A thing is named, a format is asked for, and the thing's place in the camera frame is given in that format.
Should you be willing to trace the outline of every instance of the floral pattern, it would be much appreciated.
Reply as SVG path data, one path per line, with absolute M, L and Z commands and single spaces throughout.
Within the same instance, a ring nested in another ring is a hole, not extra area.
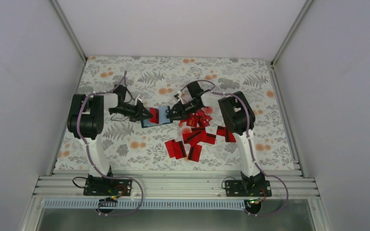
M 173 106 L 174 95 L 185 84 L 206 79 L 219 92 L 242 91 L 255 115 L 254 144 L 259 163 L 265 170 L 294 169 L 279 108 L 266 61 L 260 59 L 172 58 L 172 57 L 89 57 L 78 93 L 113 88 L 127 70 L 127 86 L 133 97 L 146 107 Z M 201 82 L 201 87 L 210 88 Z M 208 112 L 213 118 L 208 133 L 216 133 L 224 122 L 220 110 Z M 164 142 L 181 136 L 179 121 L 141 128 L 139 122 L 111 121 L 105 113 L 102 145 L 113 169 L 119 170 L 240 170 L 235 143 L 217 136 L 216 144 L 203 146 L 199 162 L 168 156 Z M 123 120 L 122 115 L 113 119 Z M 66 130 L 55 169 L 89 169 L 85 150 Z

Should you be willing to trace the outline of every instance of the table surface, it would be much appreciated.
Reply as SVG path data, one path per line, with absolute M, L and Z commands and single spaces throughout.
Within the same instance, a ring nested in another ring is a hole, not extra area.
M 89 57 L 78 93 L 104 91 L 113 88 L 127 70 L 127 87 L 146 107 L 173 106 L 174 94 L 185 84 L 196 79 L 207 79 L 216 84 L 216 91 L 242 91 L 255 115 L 254 144 L 258 160 L 264 170 L 294 169 L 288 140 L 282 124 L 276 95 L 265 60 L 225 58 L 172 57 Z M 201 82 L 204 89 L 209 83 Z M 205 110 L 213 120 L 206 127 L 216 133 L 223 126 L 219 108 Z M 123 120 L 117 115 L 113 119 Z M 172 124 L 141 128 L 141 123 L 111 121 L 105 114 L 102 143 L 113 169 L 118 170 L 240 170 L 241 163 L 236 143 L 227 143 L 217 136 L 214 145 L 202 145 L 199 162 L 186 158 L 169 158 L 164 143 L 180 139 L 179 121 Z M 55 169 L 89 169 L 86 153 L 65 131 Z

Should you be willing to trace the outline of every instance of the white wall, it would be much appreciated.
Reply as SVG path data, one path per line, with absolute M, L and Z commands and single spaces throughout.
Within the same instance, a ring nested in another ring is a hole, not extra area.
M 315 1 L 276 71 L 332 229 L 370 231 L 370 1 Z
M 58 0 L 87 55 L 272 60 L 305 0 Z
M 0 1 L 0 231 L 54 160 L 82 68 L 49 1 Z

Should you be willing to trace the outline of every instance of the floral tablecloth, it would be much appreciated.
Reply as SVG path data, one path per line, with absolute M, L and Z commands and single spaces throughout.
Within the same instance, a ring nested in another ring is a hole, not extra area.
M 294 169 L 276 96 L 266 61 L 260 59 L 171 58 L 171 57 L 89 57 L 78 93 L 113 88 L 127 70 L 127 87 L 138 94 L 146 107 L 173 106 L 174 94 L 196 79 L 214 82 L 219 92 L 242 91 L 254 113 L 254 144 L 263 169 Z M 204 89 L 208 83 L 201 82 Z M 224 122 L 218 108 L 209 111 L 213 120 L 206 128 L 216 133 Z M 105 114 L 102 134 L 105 155 L 118 170 L 240 170 L 236 143 L 218 136 L 216 144 L 199 143 L 199 162 L 169 158 L 164 143 L 180 137 L 179 122 L 141 128 L 141 123 L 116 122 Z M 124 119 L 117 115 L 115 119 Z M 86 153 L 72 133 L 66 130 L 55 169 L 89 169 Z

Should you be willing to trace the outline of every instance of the gray wall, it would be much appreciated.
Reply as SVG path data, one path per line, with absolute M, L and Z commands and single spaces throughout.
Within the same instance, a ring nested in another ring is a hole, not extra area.
M 315 1 L 276 69 L 333 230 L 370 230 L 370 1 Z
M 0 231 L 54 160 L 82 68 L 48 0 L 0 1 Z

